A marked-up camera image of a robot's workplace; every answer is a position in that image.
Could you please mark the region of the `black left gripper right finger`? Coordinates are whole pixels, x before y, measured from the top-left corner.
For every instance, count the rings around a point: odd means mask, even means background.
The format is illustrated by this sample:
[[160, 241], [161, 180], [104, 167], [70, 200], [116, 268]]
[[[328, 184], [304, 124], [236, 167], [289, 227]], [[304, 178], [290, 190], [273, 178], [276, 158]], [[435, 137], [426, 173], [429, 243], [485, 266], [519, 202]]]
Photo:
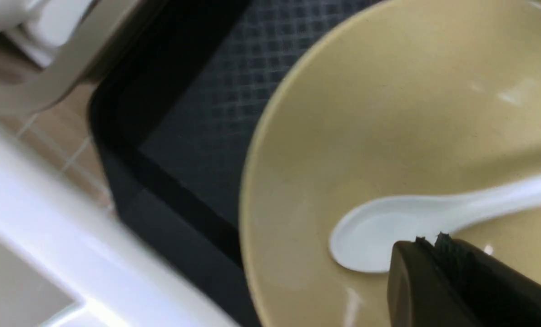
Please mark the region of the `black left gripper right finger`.
[[475, 327], [541, 327], [540, 284], [448, 234], [437, 237], [434, 262]]

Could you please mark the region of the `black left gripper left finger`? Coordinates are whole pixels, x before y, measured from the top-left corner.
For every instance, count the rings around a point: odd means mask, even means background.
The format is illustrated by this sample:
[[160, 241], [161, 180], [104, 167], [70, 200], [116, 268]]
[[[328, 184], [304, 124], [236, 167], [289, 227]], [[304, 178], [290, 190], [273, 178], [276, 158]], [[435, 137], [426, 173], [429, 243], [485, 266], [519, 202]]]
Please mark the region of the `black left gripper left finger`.
[[429, 247], [399, 241], [392, 247], [387, 303], [392, 327], [480, 327], [431, 257]]

